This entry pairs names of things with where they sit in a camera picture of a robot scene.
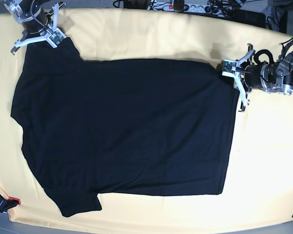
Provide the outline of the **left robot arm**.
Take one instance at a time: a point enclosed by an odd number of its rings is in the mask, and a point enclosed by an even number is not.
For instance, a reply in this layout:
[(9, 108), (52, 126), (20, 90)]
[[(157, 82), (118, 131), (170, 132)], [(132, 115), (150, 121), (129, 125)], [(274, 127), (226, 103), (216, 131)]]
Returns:
[(269, 50), (255, 52), (251, 44), (245, 56), (237, 61), (240, 81), (235, 81), (234, 85), (241, 96), (239, 112), (244, 112), (249, 105), (248, 94), (253, 89), (269, 94), (293, 94), (293, 38), (282, 42), (281, 46), (277, 61), (273, 60)]

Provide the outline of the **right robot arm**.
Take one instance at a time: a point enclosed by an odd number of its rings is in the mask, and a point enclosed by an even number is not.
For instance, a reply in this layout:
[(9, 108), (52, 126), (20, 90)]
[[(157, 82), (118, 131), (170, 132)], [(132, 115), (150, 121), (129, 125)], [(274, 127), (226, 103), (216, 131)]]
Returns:
[(15, 54), (19, 48), (36, 42), (46, 41), (52, 48), (66, 38), (66, 35), (58, 27), (59, 9), (65, 6), (63, 1), (54, 5), (46, 12), (42, 5), (44, 0), (5, 0), (4, 6), (14, 18), (23, 26), (22, 38), (14, 43), (11, 50)]

